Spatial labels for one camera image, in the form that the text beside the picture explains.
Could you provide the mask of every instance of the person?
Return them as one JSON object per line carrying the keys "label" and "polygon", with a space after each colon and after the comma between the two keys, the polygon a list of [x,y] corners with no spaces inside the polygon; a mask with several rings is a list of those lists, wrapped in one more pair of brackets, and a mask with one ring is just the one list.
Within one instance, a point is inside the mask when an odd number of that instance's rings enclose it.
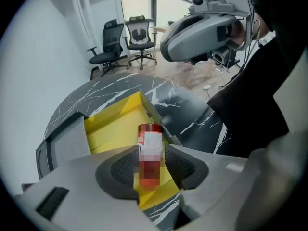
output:
{"label": "person", "polygon": [[[237,155],[248,157],[288,132],[273,95],[289,76],[307,46],[305,0],[252,0],[260,38],[269,31],[276,37],[251,57],[246,68],[218,92],[208,104],[220,116],[234,138]],[[259,23],[254,24],[254,34]],[[244,42],[243,24],[232,26],[237,44]]]}

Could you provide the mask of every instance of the black sleeve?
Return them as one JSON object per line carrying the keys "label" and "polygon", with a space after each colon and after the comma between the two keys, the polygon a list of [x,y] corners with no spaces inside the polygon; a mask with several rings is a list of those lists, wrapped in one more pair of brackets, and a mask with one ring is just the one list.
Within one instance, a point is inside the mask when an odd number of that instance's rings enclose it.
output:
{"label": "black sleeve", "polygon": [[272,32],[274,29],[271,26],[271,16],[270,16],[270,0],[252,0],[255,12],[262,17],[268,26],[269,30]]}

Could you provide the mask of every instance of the marble surface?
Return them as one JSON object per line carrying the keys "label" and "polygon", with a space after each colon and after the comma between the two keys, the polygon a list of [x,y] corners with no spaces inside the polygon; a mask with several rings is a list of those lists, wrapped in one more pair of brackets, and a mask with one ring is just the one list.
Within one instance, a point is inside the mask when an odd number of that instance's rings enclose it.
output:
{"label": "marble surface", "polygon": [[[172,135],[184,147],[214,154],[236,155],[232,135],[216,113],[185,88],[162,78],[141,74],[104,76],[73,91],[53,113],[47,137],[73,112],[90,117],[102,109],[142,90]],[[179,210],[179,195],[144,213],[162,231],[171,231]]]}

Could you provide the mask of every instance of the black office chair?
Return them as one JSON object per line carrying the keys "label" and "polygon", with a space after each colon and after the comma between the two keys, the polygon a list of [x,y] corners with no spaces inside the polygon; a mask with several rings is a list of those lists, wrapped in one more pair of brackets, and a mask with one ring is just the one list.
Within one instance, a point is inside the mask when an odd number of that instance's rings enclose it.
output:
{"label": "black office chair", "polygon": [[131,62],[141,59],[141,70],[143,69],[144,58],[154,60],[155,65],[157,65],[157,60],[155,58],[152,58],[152,55],[148,51],[146,51],[146,49],[155,46],[155,44],[151,42],[149,36],[149,24],[150,22],[146,20],[143,15],[131,17],[129,19],[129,22],[126,23],[130,34],[129,45],[127,42],[127,37],[124,37],[127,48],[132,51],[140,51],[140,54],[137,54],[136,58],[130,60],[128,63],[129,66],[131,66]]}
{"label": "black office chair", "polygon": [[113,71],[114,68],[118,67],[126,67],[126,69],[129,69],[127,65],[119,65],[117,60],[119,59],[123,48],[120,44],[120,38],[121,34],[124,28],[124,24],[118,24],[115,20],[109,21],[105,24],[104,30],[103,30],[103,53],[96,54],[95,48],[93,47],[91,49],[88,49],[87,51],[92,51],[94,54],[94,57],[92,57],[89,60],[89,63],[91,64],[103,64],[103,74],[101,76],[104,76],[107,74],[110,70]]}

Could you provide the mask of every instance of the chair headrest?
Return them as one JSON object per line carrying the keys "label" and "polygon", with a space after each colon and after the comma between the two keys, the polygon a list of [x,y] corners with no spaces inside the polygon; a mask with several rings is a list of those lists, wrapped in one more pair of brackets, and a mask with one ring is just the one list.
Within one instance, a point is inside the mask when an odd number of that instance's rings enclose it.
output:
{"label": "chair headrest", "polygon": [[140,21],[144,21],[145,17],[144,15],[140,15],[140,16],[132,16],[129,19],[129,22],[140,22]]}
{"label": "chair headrest", "polygon": [[111,20],[111,21],[106,22],[104,28],[110,29],[110,28],[117,27],[117,26],[119,26],[119,24],[116,22],[116,19],[115,19],[115,20]]}

